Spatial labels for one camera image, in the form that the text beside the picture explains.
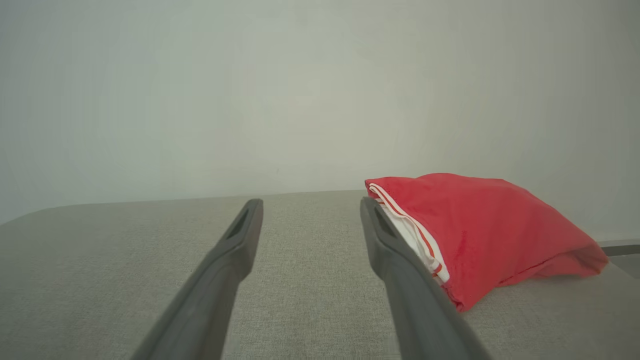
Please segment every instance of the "red stripe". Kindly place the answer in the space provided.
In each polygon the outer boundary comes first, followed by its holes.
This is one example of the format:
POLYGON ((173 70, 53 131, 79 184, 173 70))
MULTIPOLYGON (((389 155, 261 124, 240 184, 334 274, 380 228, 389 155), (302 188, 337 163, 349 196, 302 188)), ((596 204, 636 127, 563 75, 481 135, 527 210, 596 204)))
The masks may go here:
MULTIPOLYGON (((400 211, 398 211, 396 208, 394 208, 393 204, 389 201, 389 199, 387 199, 387 197, 385 196, 385 194, 383 192, 380 192, 379 194, 380 196, 382 196, 385 199, 385 202, 387 204, 387 206, 391 209, 393 209, 393 211, 396 212, 397 215, 403 217, 404 215, 402 215, 400 213, 400 211)), ((422 233, 422 230, 420 230, 419 226, 416 226, 416 228, 418 229, 418 233, 420 233, 420 237, 422 237, 422 241, 427 245, 427 248, 429 249, 429 255, 431 255, 432 258, 435 258, 435 255, 433 254, 433 249, 431 248, 431 245, 429 245, 429 242, 427 241, 427 238, 424 236, 424 234, 422 233)), ((433 273, 433 277, 438 276, 438 272, 440 272, 442 270, 442 264, 438 264, 438 267, 436 268, 435 272, 433 273)))
MULTIPOLYGON (((396 214, 398 214, 401 217, 404 216, 404 215, 400 214, 400 211, 398 211, 396 208, 394 208, 393 204, 389 201, 389 199, 387 199, 387 197, 385 196, 384 193, 381 193, 380 196, 382 196, 385 199, 385 202, 387 203, 387 205, 391 209, 393 209, 393 211, 395 211, 396 214)), ((431 245, 429 245, 429 242, 427 241, 427 239, 424 237, 424 234, 422 233, 422 230, 420 230, 420 227, 418 227, 418 232, 420 233, 420 236, 422 237, 422 241, 424 241, 424 243, 427 244, 427 248, 429 248, 429 255, 431 255, 432 258, 435 258, 435 256, 433 255, 433 249, 431 248, 431 245)))

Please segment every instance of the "fabric texture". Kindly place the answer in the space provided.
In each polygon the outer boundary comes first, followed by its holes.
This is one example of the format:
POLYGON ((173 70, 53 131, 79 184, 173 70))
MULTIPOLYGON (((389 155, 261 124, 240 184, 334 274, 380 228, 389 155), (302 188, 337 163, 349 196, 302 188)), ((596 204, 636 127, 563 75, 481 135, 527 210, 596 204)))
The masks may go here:
MULTIPOLYGON (((268 195, 223 357, 399 358, 369 266, 364 191, 268 195)), ((248 197, 90 204, 0 225, 2 359, 128 359, 248 197)), ((464 318, 496 359, 638 359, 640 288, 588 279, 499 288, 464 318)))
POLYGON ((530 277, 597 275, 608 262, 584 231, 505 180, 429 174, 365 184, 392 218, 413 224, 415 239, 407 241, 425 244, 419 256, 458 311, 469 310, 496 286, 530 277))

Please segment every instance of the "red fabric bag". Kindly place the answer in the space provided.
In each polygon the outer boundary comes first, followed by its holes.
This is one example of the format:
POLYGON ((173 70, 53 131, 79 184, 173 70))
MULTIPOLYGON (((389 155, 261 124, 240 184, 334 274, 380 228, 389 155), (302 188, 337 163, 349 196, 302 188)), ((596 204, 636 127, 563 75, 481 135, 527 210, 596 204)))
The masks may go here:
POLYGON ((596 275, 608 262, 584 231, 505 180, 429 174, 365 184, 458 311, 496 286, 596 275))

